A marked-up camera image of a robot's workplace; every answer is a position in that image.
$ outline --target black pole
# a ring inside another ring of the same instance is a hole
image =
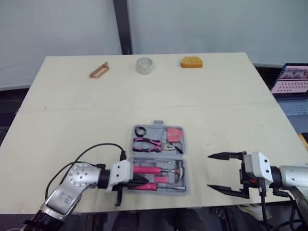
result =
[[[122,54],[133,54],[130,40],[127,0],[114,0],[114,8]]]

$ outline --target hammer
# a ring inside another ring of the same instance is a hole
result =
[[[160,174],[162,172],[173,172],[178,174],[179,177],[176,180],[178,183],[184,176],[184,168],[183,168],[183,161],[177,160],[177,169],[165,169],[160,167],[145,167],[145,166],[134,166],[134,173],[147,173],[147,174]]]

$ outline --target laptop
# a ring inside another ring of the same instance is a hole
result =
[[[270,88],[297,133],[308,132],[308,64],[285,64]]]

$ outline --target toolbox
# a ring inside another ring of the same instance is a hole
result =
[[[166,126],[160,120],[152,125],[135,125],[130,150],[134,175],[147,178],[149,183],[128,188],[129,192],[178,196],[188,193],[182,127]]]

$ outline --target pliers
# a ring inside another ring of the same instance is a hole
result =
[[[148,139],[148,138],[135,138],[134,142],[146,142],[146,143],[151,143],[151,144],[155,145],[155,147],[153,147],[153,148],[133,147],[134,152],[145,152],[145,153],[157,152],[157,153],[159,153],[162,150],[166,150],[166,151],[175,150],[175,147],[171,144],[162,143],[161,141],[151,140],[151,139]]]

